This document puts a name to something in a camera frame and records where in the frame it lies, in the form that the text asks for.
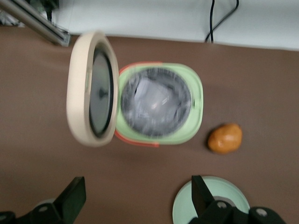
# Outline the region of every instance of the metal bar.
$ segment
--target metal bar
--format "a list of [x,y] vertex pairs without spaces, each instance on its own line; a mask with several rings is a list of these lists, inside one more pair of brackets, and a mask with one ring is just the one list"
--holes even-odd
[[47,40],[68,46],[71,35],[61,32],[23,0],[0,0],[0,8],[26,24]]

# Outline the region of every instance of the brown potato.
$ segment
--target brown potato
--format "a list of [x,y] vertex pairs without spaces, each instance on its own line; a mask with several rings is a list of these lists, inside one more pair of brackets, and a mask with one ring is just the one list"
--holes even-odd
[[238,124],[225,124],[210,134],[207,144],[211,151],[227,154],[237,150],[241,142],[241,127]]

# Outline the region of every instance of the black cable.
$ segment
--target black cable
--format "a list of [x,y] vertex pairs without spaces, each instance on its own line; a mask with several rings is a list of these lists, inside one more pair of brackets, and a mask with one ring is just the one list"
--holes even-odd
[[214,36],[213,36],[213,11],[214,11],[214,4],[215,0],[212,0],[212,6],[210,11],[210,35],[211,35],[211,43],[214,42]]
[[211,6],[211,13],[210,13],[210,32],[208,33],[208,35],[206,36],[205,42],[207,42],[207,40],[209,39],[209,36],[211,35],[211,42],[213,42],[212,40],[212,35],[213,35],[213,31],[216,30],[228,17],[230,17],[239,7],[239,0],[236,0],[236,6],[235,8],[233,8],[229,13],[227,13],[212,29],[211,29],[211,14],[213,15],[212,12],[212,8],[214,7],[214,3],[212,2],[212,6]]

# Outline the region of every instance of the plastic bag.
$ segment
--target plastic bag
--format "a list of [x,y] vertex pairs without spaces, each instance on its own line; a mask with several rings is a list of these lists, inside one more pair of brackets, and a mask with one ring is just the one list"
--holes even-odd
[[128,125],[150,137],[163,137],[187,120],[191,95],[184,80],[171,70],[149,68],[134,74],[121,95]]

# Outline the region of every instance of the brown surface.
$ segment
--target brown surface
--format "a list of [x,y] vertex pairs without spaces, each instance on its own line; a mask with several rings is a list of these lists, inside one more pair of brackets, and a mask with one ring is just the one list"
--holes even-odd
[[[65,99],[71,47],[25,28],[0,28],[0,211],[18,216],[86,179],[78,224],[171,224],[172,203],[191,175],[225,178],[251,206],[297,223],[299,52],[113,37],[119,67],[182,63],[204,87],[197,135],[182,145],[136,147],[114,137],[88,148],[72,137]],[[243,129],[241,148],[217,155],[207,133],[224,122]]]

